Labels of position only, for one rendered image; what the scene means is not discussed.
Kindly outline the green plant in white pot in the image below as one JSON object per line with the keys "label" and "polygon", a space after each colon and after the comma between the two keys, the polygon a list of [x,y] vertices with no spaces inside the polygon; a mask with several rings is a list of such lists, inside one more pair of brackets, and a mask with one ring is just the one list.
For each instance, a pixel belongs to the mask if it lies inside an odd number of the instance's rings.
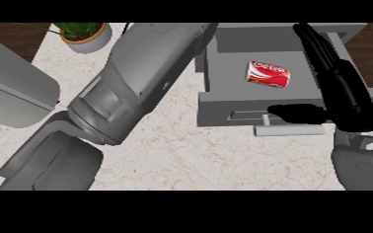
{"label": "green plant in white pot", "polygon": [[76,53],[92,53],[106,46],[112,37],[107,23],[54,23],[56,31],[26,23],[22,26],[54,33]]}

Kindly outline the grey rounded appliance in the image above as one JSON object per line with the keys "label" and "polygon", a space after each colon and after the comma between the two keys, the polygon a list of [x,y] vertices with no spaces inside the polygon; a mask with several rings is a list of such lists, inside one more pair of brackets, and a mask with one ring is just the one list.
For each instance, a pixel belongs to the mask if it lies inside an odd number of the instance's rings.
{"label": "grey rounded appliance", "polygon": [[0,124],[23,128],[56,108],[60,85],[0,43]]}

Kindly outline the red soda can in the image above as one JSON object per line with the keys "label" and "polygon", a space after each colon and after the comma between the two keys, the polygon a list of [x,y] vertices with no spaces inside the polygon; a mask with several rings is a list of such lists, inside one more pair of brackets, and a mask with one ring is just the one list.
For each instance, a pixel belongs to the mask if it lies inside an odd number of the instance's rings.
{"label": "red soda can", "polygon": [[249,61],[246,80],[264,86],[284,88],[290,82],[290,71],[274,64]]}

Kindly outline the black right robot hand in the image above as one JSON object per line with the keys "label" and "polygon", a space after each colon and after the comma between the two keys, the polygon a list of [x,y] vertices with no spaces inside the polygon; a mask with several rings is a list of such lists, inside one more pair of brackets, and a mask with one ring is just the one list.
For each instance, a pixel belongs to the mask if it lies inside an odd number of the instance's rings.
{"label": "black right robot hand", "polygon": [[314,69],[324,107],[274,105],[268,113],[289,123],[322,124],[330,120],[342,131],[373,131],[373,101],[356,69],[308,23],[294,24],[293,31]]}

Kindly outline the grey cabinet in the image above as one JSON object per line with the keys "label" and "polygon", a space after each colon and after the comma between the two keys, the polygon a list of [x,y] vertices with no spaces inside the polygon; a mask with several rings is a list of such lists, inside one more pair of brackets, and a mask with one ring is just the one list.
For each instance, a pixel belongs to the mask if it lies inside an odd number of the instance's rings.
{"label": "grey cabinet", "polygon": [[[348,42],[365,26],[365,23],[311,23],[322,36],[336,33],[342,42]],[[219,23],[215,42],[216,51],[222,53],[303,49],[293,23]]]}

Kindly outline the grey open drawer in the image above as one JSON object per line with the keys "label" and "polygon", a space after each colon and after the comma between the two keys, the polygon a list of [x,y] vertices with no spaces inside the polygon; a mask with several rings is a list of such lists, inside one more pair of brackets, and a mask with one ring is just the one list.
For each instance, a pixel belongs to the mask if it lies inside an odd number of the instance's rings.
{"label": "grey open drawer", "polygon": [[[261,61],[290,70],[284,88],[250,83],[246,78],[247,62]],[[264,111],[272,105],[314,104],[322,106],[320,89],[311,74],[303,48],[224,52],[213,39],[206,48],[206,81],[209,89],[199,94],[203,102],[228,103],[234,111]]]}

